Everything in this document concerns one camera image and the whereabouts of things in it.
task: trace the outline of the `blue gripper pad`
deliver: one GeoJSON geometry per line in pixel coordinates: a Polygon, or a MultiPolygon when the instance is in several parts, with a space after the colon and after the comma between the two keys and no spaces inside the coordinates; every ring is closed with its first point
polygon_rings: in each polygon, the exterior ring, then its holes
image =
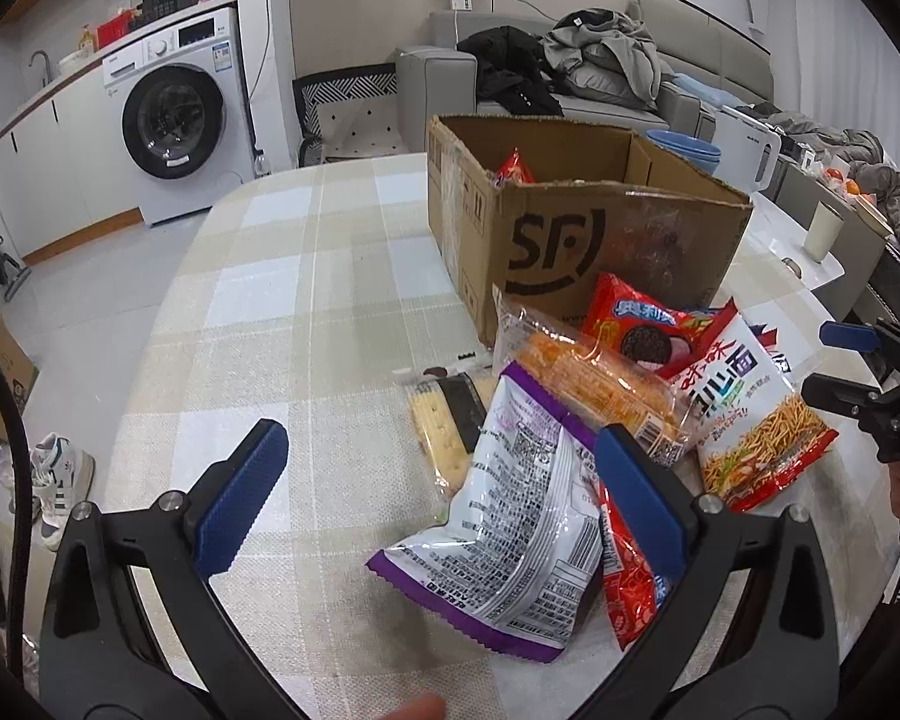
{"type": "Polygon", "coordinates": [[[683,528],[677,517],[610,430],[598,432],[594,446],[597,474],[653,573],[663,576],[671,586],[677,584],[686,567],[687,555],[683,528]]]}
{"type": "Polygon", "coordinates": [[[820,341],[824,346],[850,349],[854,352],[875,352],[880,348],[880,337],[872,327],[842,322],[823,322],[820,341]]]}
{"type": "Polygon", "coordinates": [[[194,564],[204,580],[223,574],[232,565],[257,514],[287,467],[289,451],[286,429],[271,423],[207,509],[194,533],[194,564]]]}

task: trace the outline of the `screw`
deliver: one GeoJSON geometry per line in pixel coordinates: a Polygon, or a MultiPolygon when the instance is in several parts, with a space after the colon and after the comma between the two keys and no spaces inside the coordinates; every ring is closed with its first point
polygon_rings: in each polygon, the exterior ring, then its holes
{"type": "Polygon", "coordinates": [[[788,507],[787,513],[790,515],[790,519],[793,519],[794,522],[810,521],[810,512],[807,512],[807,509],[802,507],[799,503],[794,503],[792,506],[788,507]]]}
{"type": "Polygon", "coordinates": [[[70,512],[70,517],[79,521],[87,519],[87,517],[90,517],[90,514],[93,514],[93,504],[90,501],[80,501],[70,512]]]}
{"type": "Polygon", "coordinates": [[[175,512],[183,506],[183,493],[179,490],[170,490],[169,493],[163,493],[156,503],[164,512],[175,512]]]}
{"type": "Polygon", "coordinates": [[[704,514],[720,514],[724,510],[724,503],[716,495],[701,495],[697,506],[704,514]]]}

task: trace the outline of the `black jacket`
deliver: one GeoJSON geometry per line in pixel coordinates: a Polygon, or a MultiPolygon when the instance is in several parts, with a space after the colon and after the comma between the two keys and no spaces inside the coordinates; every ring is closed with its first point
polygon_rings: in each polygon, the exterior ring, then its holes
{"type": "Polygon", "coordinates": [[[516,116],[563,116],[540,74],[539,40],[515,26],[477,32],[457,45],[477,57],[477,100],[495,100],[516,116]]]}

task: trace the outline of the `faucet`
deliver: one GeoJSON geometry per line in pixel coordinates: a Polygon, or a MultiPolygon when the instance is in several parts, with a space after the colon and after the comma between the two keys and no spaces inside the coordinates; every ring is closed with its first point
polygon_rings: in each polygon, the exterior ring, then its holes
{"type": "Polygon", "coordinates": [[[38,52],[34,52],[34,55],[31,56],[31,63],[29,63],[29,66],[31,66],[31,67],[34,66],[34,60],[38,56],[43,56],[44,64],[47,66],[47,78],[43,79],[43,76],[40,76],[40,85],[46,86],[48,83],[50,83],[50,81],[53,80],[53,76],[50,75],[50,57],[47,56],[47,52],[45,52],[45,50],[39,50],[38,52]]]}

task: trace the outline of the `sofa armrest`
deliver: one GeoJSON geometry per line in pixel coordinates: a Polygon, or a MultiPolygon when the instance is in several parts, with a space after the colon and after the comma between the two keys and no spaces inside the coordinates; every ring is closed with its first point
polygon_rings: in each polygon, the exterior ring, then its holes
{"type": "Polygon", "coordinates": [[[477,111],[477,58],[469,53],[413,46],[397,50],[397,126],[410,151],[426,151],[433,116],[477,111]]]}
{"type": "Polygon", "coordinates": [[[684,92],[670,81],[663,81],[656,96],[656,111],[660,118],[670,125],[671,132],[697,136],[700,125],[700,98],[684,92]]]}

